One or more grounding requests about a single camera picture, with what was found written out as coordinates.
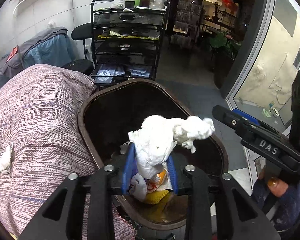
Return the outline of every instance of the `blue gripper pad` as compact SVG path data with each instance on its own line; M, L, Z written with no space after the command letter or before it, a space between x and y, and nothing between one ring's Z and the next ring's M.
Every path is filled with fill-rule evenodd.
M168 167L168 173L169 173L173 193L178 195L178 191L179 191L178 177L177 177L176 168L174 166L173 159L172 159L171 155L169 155L169 157L167 159L167 167Z
M247 114L247 113L245 113L245 112L243 112L243 111L241 111L237 108L233 109L232 112L241 115L242 117L244 117L248 121L254 123L255 125L260 125L258 119L254 118L253 116L251 116L251 115L249 115L249 114Z
M124 169L122 173L122 184L121 184L122 195L125 195L129 190L130 182L132 178L132 172L135 166L134 162L135 162L136 149L134 147L133 142L129 144L129 148L126 154L127 154L126 163L124 165Z

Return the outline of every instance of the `white tiled wall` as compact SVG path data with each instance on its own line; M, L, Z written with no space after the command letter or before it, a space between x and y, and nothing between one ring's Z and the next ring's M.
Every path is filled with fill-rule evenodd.
M6 0L0 9L0 58L17 43L21 44L46 29L50 20L57 26L66 27L70 39L75 27L90 22L92 0L31 0L14 18L12 12L20 1ZM110 6L111 2L100 3L95 9ZM82 41L71 41L77 58L84 58Z

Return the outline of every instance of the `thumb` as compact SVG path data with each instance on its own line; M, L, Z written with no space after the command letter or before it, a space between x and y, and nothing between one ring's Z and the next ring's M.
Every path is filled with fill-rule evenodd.
M271 178L268 181L268 188L273 195L281 197L288 189L288 184L278 178Z

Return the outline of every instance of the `yellow item in drawer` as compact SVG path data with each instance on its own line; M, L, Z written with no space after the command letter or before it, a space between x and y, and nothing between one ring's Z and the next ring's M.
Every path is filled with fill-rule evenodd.
M163 170L163 172L158 173L157 175L153 176L153 178L150 180L150 182L161 185L164 182L166 177L167 177L167 172L165 170Z
M160 200L162 200L168 193L169 193L168 189L148 193L143 203L152 204L152 205L158 204Z

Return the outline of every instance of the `wall outlet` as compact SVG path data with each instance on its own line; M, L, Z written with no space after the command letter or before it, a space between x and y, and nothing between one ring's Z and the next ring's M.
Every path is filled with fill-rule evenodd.
M91 45L86 45L86 51L88 51L87 53L91 53Z

